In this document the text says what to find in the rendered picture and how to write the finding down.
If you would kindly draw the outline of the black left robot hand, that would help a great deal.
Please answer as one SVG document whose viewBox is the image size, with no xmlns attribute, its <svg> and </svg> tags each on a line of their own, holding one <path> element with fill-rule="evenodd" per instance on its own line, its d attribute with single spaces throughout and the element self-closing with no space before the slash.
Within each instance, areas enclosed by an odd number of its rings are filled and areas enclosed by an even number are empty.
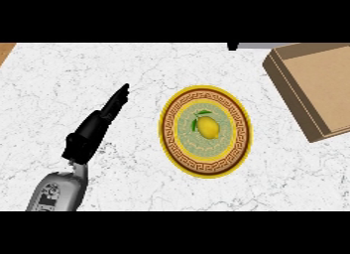
<svg viewBox="0 0 350 254">
<path fill-rule="evenodd" d="M 75 132 L 66 136 L 66 147 L 62 157 L 79 165 L 90 160 L 107 126 L 127 102 L 127 89 L 128 84 L 118 89 L 102 109 L 87 116 Z"/>
</svg>

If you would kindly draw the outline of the brown cardboard box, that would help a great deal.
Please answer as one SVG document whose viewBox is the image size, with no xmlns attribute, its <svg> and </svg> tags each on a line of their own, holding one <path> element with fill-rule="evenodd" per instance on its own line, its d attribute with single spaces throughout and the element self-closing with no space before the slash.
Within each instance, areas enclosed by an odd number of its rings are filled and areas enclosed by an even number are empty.
<svg viewBox="0 0 350 254">
<path fill-rule="evenodd" d="M 350 43 L 276 47 L 263 69 L 307 141 L 350 132 Z"/>
</svg>

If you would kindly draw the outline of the yellow patterned round plate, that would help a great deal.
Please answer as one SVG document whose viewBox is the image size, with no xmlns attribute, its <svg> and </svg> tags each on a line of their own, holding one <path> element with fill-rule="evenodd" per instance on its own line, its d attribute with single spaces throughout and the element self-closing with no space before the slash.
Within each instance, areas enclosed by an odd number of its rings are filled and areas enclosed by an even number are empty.
<svg viewBox="0 0 350 254">
<path fill-rule="evenodd" d="M 248 112 L 234 96 L 211 85 L 184 87 L 168 99 L 158 121 L 162 151 L 198 178 L 217 178 L 242 164 L 252 145 Z"/>
</svg>

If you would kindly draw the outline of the black and grey appliance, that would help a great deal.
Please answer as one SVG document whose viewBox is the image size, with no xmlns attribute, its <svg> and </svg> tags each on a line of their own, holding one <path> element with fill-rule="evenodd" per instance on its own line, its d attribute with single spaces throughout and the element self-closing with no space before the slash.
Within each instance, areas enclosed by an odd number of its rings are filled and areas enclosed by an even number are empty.
<svg viewBox="0 0 350 254">
<path fill-rule="evenodd" d="M 288 46 L 288 43 L 236 43 L 227 42 L 227 50 L 236 51 L 237 49 L 273 49 L 276 47 Z"/>
</svg>

